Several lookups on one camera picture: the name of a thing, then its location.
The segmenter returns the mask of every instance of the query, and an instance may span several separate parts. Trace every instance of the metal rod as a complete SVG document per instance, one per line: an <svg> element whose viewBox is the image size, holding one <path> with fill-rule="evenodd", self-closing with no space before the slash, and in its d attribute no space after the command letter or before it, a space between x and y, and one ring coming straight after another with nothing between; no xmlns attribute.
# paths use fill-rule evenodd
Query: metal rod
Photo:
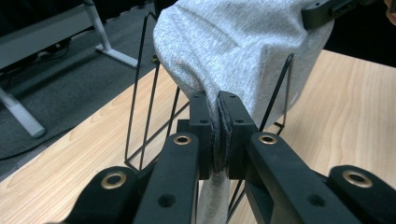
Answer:
<svg viewBox="0 0 396 224"><path fill-rule="evenodd" d="M102 43L103 49L105 51L110 51L111 50L110 42L108 41L105 27L103 27L98 11L96 10L95 3L92 0L85 0L84 4L88 12L88 15L91 19L92 25L95 28L96 33L100 37L100 42Z"/></svg>
<svg viewBox="0 0 396 224"><path fill-rule="evenodd" d="M289 65L290 65L290 62L293 59L293 57L294 57L294 54L290 54L288 56L288 58L286 59L285 64L283 65L282 72L280 73L279 79L278 79L278 81L276 83L276 87L274 89L274 93L271 96L270 103L268 104L267 110L265 111L264 117L262 119L262 125L260 126L260 132L262 132L262 130L264 129L265 123L267 122L268 117L270 116L270 113L271 113L272 107L274 105L275 99L277 97L277 94L279 93L279 90L280 90L280 87L282 85L283 79L285 78L286 72L289 69Z"/></svg>
<svg viewBox="0 0 396 224"><path fill-rule="evenodd" d="M126 163L128 166L132 166L132 164L128 163L129 162L128 149L129 149L129 142L131 140L132 122L134 120L134 106L136 103L136 95L137 95L137 84L139 83L140 64L142 62L143 47L144 47L144 43L145 43L146 28L147 28L149 15L154 17L154 20L157 20L156 17L152 13L149 12L145 16L145 19L143 21L143 29L142 29L142 36L140 39L139 55L137 58L136 73L134 75L134 94L132 96L131 112L130 112L130 116L129 116L128 132L127 132L127 136L126 136L126 146L125 146L125 155L124 155L124 163Z"/></svg>
<svg viewBox="0 0 396 224"><path fill-rule="evenodd" d="M0 102L2 102L26 132L33 138L41 137L46 129L33 117L33 115L12 95L0 88Z"/></svg>
<svg viewBox="0 0 396 224"><path fill-rule="evenodd" d="M151 112L152 112L152 106L154 105L154 96L155 96L155 90L157 89L157 80L158 80L158 73L159 72L160 72L160 63L157 63L156 69L155 69L154 81L152 82L151 96L150 96L150 99L149 99L148 118L146 120L145 135L143 137L142 154L140 154L139 171L142 170L143 159L145 157L145 150L146 150L146 145L147 145L146 142L148 140L148 134L149 134L149 122L151 120Z"/></svg>
<svg viewBox="0 0 396 224"><path fill-rule="evenodd" d="M179 94L180 94L180 88L177 87L176 88L176 94L175 94L175 100L174 100L174 103L173 103L173 106L172 106L171 118L169 119L168 131L166 132L166 137L168 137L170 135L170 133L171 133L173 120L175 118L175 111L176 111L176 107L177 107L177 101L178 101Z"/></svg>
<svg viewBox="0 0 396 224"><path fill-rule="evenodd" d="M294 65L294 57L291 58L290 64L289 64L289 72L288 72L288 81L287 81L287 86L286 86L286 99L285 99L285 110L283 112L283 123L282 126L280 127L279 131L276 133L277 135L280 135L282 133L283 129L286 126L286 118L288 115L288 110L289 110L289 98L290 98L290 83L291 83L291 75L293 73L293 65Z"/></svg>
<svg viewBox="0 0 396 224"><path fill-rule="evenodd" d="M175 118L176 118L179 114L181 114L181 112L183 112L183 110L185 110L185 109L187 108L188 105L189 105L189 103L184 104L184 105L176 112ZM166 121L165 124L163 124L163 126L161 126L161 128L159 128L159 129L157 130L157 132L155 132L155 133L148 139L148 141L147 141L146 144L148 145L150 142L152 142L152 140L154 140L154 138L156 138L156 137L157 137L168 125L169 125L169 120ZM140 147L136 150L136 152L134 152L134 154L132 154L132 156L126 158L125 163L126 163L128 166L130 166L131 164L128 164L128 162L129 162L130 160L134 159L134 158L137 156L137 154L139 154L139 153L141 152L141 150L142 150L142 146L140 146Z"/></svg>
<svg viewBox="0 0 396 224"><path fill-rule="evenodd" d="M239 194L238 199L236 200L235 205L233 206L233 208L231 209L231 211L228 214L228 218L227 218L227 223L231 220L231 218L233 217L233 213L236 211L236 208L238 207L238 205L241 203L242 199L245 196L245 191L242 190L241 194Z"/></svg>
<svg viewBox="0 0 396 224"><path fill-rule="evenodd" d="M238 184L236 185L236 189L233 192L233 197L231 198L231 202L228 205L228 211L231 211L231 209L233 208L233 201L235 201L236 195L238 194L239 189L241 188L241 185L242 185L242 180L239 180Z"/></svg>

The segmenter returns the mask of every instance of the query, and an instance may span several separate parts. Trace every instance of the screw hole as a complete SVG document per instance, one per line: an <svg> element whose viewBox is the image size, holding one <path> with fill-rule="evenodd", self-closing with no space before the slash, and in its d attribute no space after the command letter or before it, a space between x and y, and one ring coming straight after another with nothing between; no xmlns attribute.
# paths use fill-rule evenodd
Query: screw hole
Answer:
<svg viewBox="0 0 396 224"><path fill-rule="evenodd" d="M264 143L264 144L268 144L268 145L272 145L275 144L277 142L276 138L270 136L270 135L262 135L259 137L259 140Z"/></svg>
<svg viewBox="0 0 396 224"><path fill-rule="evenodd" d="M351 185L355 185L359 188L368 189L373 185L373 181L366 175L352 171L346 170L343 172L343 178Z"/></svg>
<svg viewBox="0 0 396 224"><path fill-rule="evenodd" d="M174 138L174 142L178 145L187 145L191 142L191 138L187 135L181 135Z"/></svg>
<svg viewBox="0 0 396 224"><path fill-rule="evenodd" d="M158 199L158 204L161 207L171 207L174 205L176 202L176 197L173 194L163 194L159 199Z"/></svg>
<svg viewBox="0 0 396 224"><path fill-rule="evenodd" d="M102 179L102 188L104 189L117 189L121 187L126 181L126 174L118 171L110 173Z"/></svg>

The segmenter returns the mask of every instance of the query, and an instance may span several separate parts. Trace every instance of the black metal bracket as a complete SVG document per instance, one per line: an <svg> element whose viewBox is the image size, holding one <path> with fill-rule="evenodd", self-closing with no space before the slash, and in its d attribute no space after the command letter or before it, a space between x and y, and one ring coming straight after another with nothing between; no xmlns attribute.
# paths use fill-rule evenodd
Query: black metal bracket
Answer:
<svg viewBox="0 0 396 224"><path fill-rule="evenodd" d="M377 0L318 0L301 11L305 30L316 29L346 14L358 5L368 6Z"/></svg>
<svg viewBox="0 0 396 224"><path fill-rule="evenodd" d="M259 132L236 95L222 91L219 101L229 129L227 174L246 180L258 223L396 223L396 191L377 176L354 166L318 175L280 136ZM195 112L178 125L191 133L167 137L156 162L99 173L64 223L194 223L201 166L210 167L203 105L202 92L191 97Z"/></svg>

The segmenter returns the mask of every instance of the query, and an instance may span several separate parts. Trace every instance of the black cable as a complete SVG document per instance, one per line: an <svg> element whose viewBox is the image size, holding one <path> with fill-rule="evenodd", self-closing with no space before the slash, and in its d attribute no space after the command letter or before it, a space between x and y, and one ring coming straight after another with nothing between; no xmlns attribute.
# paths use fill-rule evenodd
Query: black cable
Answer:
<svg viewBox="0 0 396 224"><path fill-rule="evenodd" d="M47 140L45 140L45 141L43 141L43 142L41 142L41 143L39 143L39 144L37 144L37 145L34 145L34 146L32 146L32 147L30 147L30 148L28 148L28 149L26 149L26 150L24 150L24 151L22 151L22 152L18 152L18 153L14 154L14 155L10 155L10 156L6 156L6 157L3 157L3 158L0 158L0 161L7 161L7 160L10 160L10 159L19 157L19 156L21 156L21 155L23 155L23 154L26 154L26 153L28 153L28 152L31 152L31 151L37 149L39 146L41 146L41 145L43 145L43 144L46 144L46 143L48 143L49 141L51 141L52 139L58 137L59 135L63 135L64 133L68 133L69 131L71 131L71 130L74 129L75 127L76 127L76 126L74 126L74 127L72 127L72 128L68 128L68 129L63 130L63 131L60 131L60 132L56 133L55 135L53 135L52 137L50 137L49 139L47 139Z"/></svg>
<svg viewBox="0 0 396 224"><path fill-rule="evenodd" d="M10 71L5 71L5 72L3 72L3 74L1 74L0 77L5 77L4 80L8 79L7 85L6 85L3 89L5 90L5 89L7 89L7 88L10 86L11 79L12 79L13 76L15 76L15 75L17 75L18 73L24 71L26 68L31 67L31 66L34 66L34 65L37 65L37 64L40 64L40 63L47 63L47 62L50 62L50 61L62 59L62 57L64 57L64 56L69 52L69 50L70 50L70 42L67 43L67 45L64 47L64 49L65 49L65 51L64 51L61 55L59 55L59 56L56 56L56 57L55 57L55 55L56 55L61 49L60 49L59 51L55 52L55 53L51 53L51 55L48 55L48 56L47 56L47 57L48 57L47 59L39 59L39 60L37 60L37 61L35 61L35 62L28 63L28 64L26 64L25 66L18 67L18 68L14 68L14 69L11 69Z"/></svg>

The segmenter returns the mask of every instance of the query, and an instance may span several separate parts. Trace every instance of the gray cloth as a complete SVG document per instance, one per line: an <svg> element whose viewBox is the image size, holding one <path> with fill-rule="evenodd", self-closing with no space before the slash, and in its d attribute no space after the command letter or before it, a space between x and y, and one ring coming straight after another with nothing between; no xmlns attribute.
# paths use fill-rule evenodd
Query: gray cloth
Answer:
<svg viewBox="0 0 396 224"><path fill-rule="evenodd" d="M164 10L154 29L157 55L177 85L190 96L205 91L215 130L213 170L216 176L204 189L227 189L219 147L219 91L238 95L257 125L274 91L282 66L294 53L291 78L291 108L304 87L315 61L332 30L332 22L306 31L301 10L312 0L179 0ZM267 124L283 114L286 85L276 98ZM204 194L199 209L203 223L225 222L224 215L210 211L227 201L228 192L217 198Z"/></svg>

